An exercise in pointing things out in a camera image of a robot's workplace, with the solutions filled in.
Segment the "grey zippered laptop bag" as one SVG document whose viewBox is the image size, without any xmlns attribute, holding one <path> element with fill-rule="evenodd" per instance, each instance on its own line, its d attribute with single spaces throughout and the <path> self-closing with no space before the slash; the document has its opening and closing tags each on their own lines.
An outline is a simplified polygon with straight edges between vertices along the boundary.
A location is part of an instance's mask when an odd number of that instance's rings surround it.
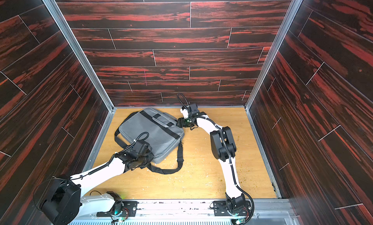
<svg viewBox="0 0 373 225">
<path fill-rule="evenodd" d="M 154 155 L 147 168 L 159 174 L 174 174 L 181 170 L 184 162 L 182 139 L 185 133 L 176 123 L 176 118 L 170 114 L 146 108 L 131 113 L 115 131 L 114 140 L 124 152 L 138 140 L 147 142 Z M 162 162 L 174 149 L 177 149 L 175 169 L 161 169 L 153 165 Z"/>
</svg>

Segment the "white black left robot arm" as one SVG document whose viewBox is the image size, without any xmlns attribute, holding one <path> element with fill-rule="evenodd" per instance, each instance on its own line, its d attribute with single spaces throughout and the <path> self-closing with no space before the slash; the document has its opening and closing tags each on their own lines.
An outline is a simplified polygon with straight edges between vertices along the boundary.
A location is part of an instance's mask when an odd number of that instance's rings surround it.
<svg viewBox="0 0 373 225">
<path fill-rule="evenodd" d="M 100 212 L 120 216 L 122 199 L 114 192 L 96 196 L 86 193 L 118 175 L 145 168 L 153 160 L 151 151 L 114 153 L 107 163 L 68 178 L 52 180 L 37 207 L 54 225 L 67 225 L 75 218 Z"/>
</svg>

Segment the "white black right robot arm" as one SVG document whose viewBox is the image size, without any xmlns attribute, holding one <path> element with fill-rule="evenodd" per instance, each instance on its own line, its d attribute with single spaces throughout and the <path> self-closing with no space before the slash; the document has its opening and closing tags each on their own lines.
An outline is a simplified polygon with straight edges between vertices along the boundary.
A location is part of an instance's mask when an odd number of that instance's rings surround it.
<svg viewBox="0 0 373 225">
<path fill-rule="evenodd" d="M 219 161 L 225 180 L 227 212 L 232 216 L 238 216 L 241 211 L 246 212 L 244 219 L 233 219 L 231 223 L 247 224 L 254 214 L 254 201 L 240 187 L 236 169 L 237 147 L 231 129 L 216 124 L 205 112 L 199 111 L 195 103 L 182 106 L 180 112 L 183 118 L 177 121 L 179 127 L 200 127 L 210 135 L 212 154 Z"/>
</svg>

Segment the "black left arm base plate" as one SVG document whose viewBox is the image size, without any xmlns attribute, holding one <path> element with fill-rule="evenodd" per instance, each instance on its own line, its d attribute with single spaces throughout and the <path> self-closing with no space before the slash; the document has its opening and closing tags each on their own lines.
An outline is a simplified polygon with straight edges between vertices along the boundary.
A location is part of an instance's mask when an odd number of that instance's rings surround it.
<svg viewBox="0 0 373 225">
<path fill-rule="evenodd" d="M 97 212 L 97 217 L 129 218 L 135 217 L 138 209 L 138 201 L 116 202 L 107 212 Z"/>
</svg>

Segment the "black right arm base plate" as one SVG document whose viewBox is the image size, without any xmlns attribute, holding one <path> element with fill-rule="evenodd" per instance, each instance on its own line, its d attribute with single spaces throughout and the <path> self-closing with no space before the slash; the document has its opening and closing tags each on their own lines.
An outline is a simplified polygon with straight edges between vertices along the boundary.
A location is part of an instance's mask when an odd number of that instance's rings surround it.
<svg viewBox="0 0 373 225">
<path fill-rule="evenodd" d="M 246 201 L 243 206 L 234 208 L 229 206 L 228 203 L 224 200 L 213 201 L 209 208 L 213 210 L 214 216 L 223 217 L 223 216 L 249 216 L 252 210 L 252 205 L 249 201 Z"/>
</svg>

